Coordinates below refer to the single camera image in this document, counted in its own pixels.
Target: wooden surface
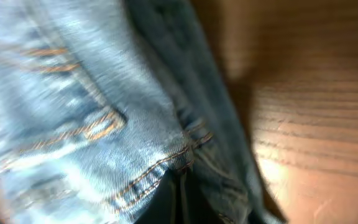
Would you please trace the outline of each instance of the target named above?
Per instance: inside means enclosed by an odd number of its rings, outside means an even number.
[[[358,0],[193,0],[290,223],[358,224]]]

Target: wood grain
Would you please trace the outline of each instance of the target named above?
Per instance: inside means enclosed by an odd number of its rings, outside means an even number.
[[[358,224],[358,1],[193,4],[289,222]]]

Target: blue jeans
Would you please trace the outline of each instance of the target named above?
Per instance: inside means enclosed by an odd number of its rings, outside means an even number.
[[[226,223],[264,208],[185,0],[0,1],[0,183],[13,223],[133,223],[191,167]]]

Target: denim fabric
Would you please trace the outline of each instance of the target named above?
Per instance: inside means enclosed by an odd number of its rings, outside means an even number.
[[[263,209],[191,7],[175,1],[167,30],[162,2],[0,0],[0,183],[13,223],[133,223],[164,172],[189,166],[225,222]]]

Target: wooden table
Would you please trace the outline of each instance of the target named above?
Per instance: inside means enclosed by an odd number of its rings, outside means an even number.
[[[358,224],[358,0],[193,0],[290,223]]]

